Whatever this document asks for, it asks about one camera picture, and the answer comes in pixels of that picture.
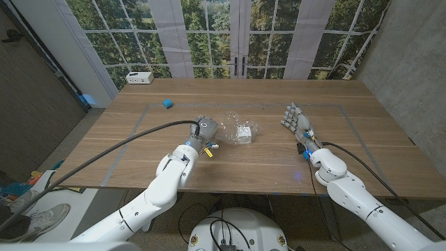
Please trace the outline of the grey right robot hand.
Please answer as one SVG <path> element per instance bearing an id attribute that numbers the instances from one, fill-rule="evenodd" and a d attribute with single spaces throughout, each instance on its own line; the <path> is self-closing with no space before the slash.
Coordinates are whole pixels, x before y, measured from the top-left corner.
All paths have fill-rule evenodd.
<path id="1" fill-rule="evenodd" d="M 285 111 L 281 124 L 294 133 L 300 143 L 305 143 L 314 136 L 314 129 L 309 119 L 302 110 L 292 102 Z"/>

